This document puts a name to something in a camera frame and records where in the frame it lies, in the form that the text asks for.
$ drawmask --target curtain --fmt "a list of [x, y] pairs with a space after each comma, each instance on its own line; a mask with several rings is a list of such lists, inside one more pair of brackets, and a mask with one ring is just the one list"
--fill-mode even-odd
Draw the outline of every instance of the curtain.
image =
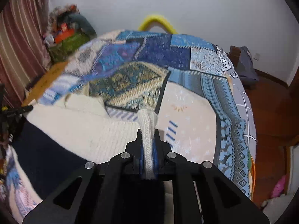
[[11, 107], [21, 105], [25, 86], [50, 66], [41, 39], [47, 15], [48, 0], [9, 0], [0, 13], [0, 83]]

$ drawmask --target wall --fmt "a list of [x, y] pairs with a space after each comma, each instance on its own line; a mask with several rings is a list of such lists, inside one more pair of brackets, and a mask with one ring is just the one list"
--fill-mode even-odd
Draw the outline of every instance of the wall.
[[192, 34], [229, 51], [247, 46], [260, 53], [255, 68], [290, 81], [299, 47], [299, 24], [284, 0], [50, 0], [75, 3], [98, 35], [137, 29], [150, 14], [165, 16], [179, 33]]

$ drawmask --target metal screw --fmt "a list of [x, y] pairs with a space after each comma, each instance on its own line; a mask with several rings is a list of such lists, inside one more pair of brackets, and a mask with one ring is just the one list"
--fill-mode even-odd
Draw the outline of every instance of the metal screw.
[[211, 168], [213, 166], [213, 164], [210, 162], [210, 161], [204, 161], [202, 163], [202, 165], [205, 167], [205, 168]]
[[91, 169], [91, 168], [93, 168], [95, 166], [95, 164], [93, 162], [89, 161], [84, 166], [87, 169]]
[[167, 156], [169, 158], [175, 158], [176, 157], [176, 153], [175, 152], [169, 152], [169, 153], [167, 153]]
[[126, 159], [126, 158], [130, 157], [130, 154], [128, 152], [123, 152], [121, 154], [121, 157], [124, 158], [124, 159]]

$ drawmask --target yellow arch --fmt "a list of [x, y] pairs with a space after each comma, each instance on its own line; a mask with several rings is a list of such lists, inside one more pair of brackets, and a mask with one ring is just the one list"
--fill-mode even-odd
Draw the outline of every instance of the yellow arch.
[[153, 22], [157, 22], [164, 26], [166, 29], [166, 32], [170, 34], [177, 34], [177, 31], [173, 28], [173, 26], [161, 15], [149, 15], [147, 16], [140, 27], [138, 28], [138, 31], [146, 31], [149, 25]]

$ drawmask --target baseboard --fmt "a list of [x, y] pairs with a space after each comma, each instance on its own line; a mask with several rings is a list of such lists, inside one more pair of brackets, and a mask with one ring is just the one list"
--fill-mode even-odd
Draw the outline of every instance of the baseboard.
[[269, 79], [269, 80], [271, 80], [271, 81], [273, 81], [273, 82], [276, 82], [276, 83], [280, 84], [281, 86], [283, 86], [283, 87], [285, 87], [285, 88], [289, 88], [288, 84], [287, 84], [286, 82], [284, 82], [283, 80], [280, 80], [280, 79], [278, 79], [277, 77], [274, 77], [274, 76], [272, 76], [272, 75], [269, 75], [269, 74], [267, 74], [267, 73], [265, 73], [265, 72], [263, 72], [263, 71], [259, 71], [259, 70], [257, 70], [257, 69], [255, 69], [255, 71], [256, 71], [256, 73], [257, 73], [259, 76], [264, 77], [264, 78], [267, 78], [267, 79]]

